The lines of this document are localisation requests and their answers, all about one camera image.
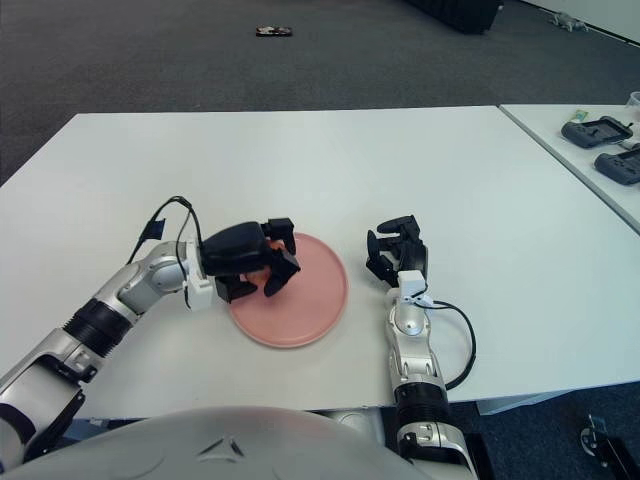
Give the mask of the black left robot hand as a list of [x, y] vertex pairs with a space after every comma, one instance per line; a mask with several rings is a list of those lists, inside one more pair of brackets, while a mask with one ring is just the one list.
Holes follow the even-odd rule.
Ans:
[[218, 296], [227, 303], [253, 294], [250, 273], [265, 270], [263, 294], [277, 294], [301, 271], [296, 259], [294, 224], [288, 218], [244, 222], [224, 229], [200, 247], [204, 273], [215, 279]]

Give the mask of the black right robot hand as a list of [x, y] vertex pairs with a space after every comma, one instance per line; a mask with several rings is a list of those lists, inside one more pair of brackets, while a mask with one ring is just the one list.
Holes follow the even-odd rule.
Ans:
[[366, 267], [390, 287], [398, 287], [401, 271], [419, 271], [427, 277], [428, 249], [420, 238], [420, 227], [413, 215], [387, 220], [377, 226], [377, 237], [367, 231]]

